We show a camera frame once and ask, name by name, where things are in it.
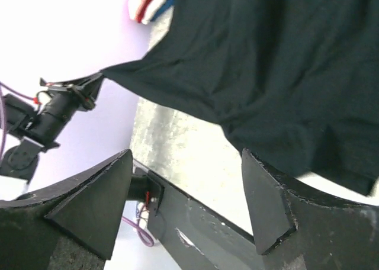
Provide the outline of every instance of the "dark fabric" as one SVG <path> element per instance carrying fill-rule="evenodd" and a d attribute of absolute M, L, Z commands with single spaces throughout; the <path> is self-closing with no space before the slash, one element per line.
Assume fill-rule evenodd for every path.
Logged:
<path fill-rule="evenodd" d="M 220 124 L 282 172 L 367 193 L 379 174 L 378 53 L 379 0 L 176 0 L 143 60 L 102 72 Z"/>

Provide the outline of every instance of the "folded cloth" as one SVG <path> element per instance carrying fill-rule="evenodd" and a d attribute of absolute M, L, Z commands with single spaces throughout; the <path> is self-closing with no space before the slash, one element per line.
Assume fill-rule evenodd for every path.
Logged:
<path fill-rule="evenodd" d="M 129 16 L 138 23 L 148 24 L 167 0 L 129 0 Z"/>
<path fill-rule="evenodd" d="M 150 22 L 154 22 L 160 17 L 165 11 L 167 11 L 170 7 L 172 7 L 175 3 L 175 0 L 167 0 L 155 13 Z"/>

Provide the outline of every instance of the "red stripe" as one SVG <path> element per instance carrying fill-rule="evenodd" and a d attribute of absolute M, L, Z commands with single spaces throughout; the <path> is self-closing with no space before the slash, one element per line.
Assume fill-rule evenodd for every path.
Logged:
<path fill-rule="evenodd" d="M 146 12 L 146 9 L 147 9 L 147 6 L 149 5 L 149 3 L 151 3 L 152 0 L 146 0 L 141 11 L 138 13 L 137 15 L 137 22 L 138 23 L 141 23 L 143 17 L 144 17 L 144 14 Z"/>

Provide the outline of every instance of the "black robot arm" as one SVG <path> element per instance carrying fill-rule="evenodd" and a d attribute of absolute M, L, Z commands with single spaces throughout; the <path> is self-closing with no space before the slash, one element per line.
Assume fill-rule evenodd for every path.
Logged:
<path fill-rule="evenodd" d="M 59 83 L 41 79 L 40 85 L 47 88 L 50 97 L 41 111 L 13 95 L 6 95 L 7 132 L 18 138 L 20 144 L 6 151 L 0 174 L 30 182 L 38 165 L 38 154 L 59 146 L 55 140 L 74 113 L 95 108 L 103 80 L 101 73 Z"/>

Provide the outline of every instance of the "striped cloth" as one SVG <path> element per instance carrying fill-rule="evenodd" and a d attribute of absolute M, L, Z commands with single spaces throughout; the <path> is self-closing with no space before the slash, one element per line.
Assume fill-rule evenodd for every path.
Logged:
<path fill-rule="evenodd" d="M 168 0 L 129 0 L 129 16 L 138 23 L 148 24 Z"/>

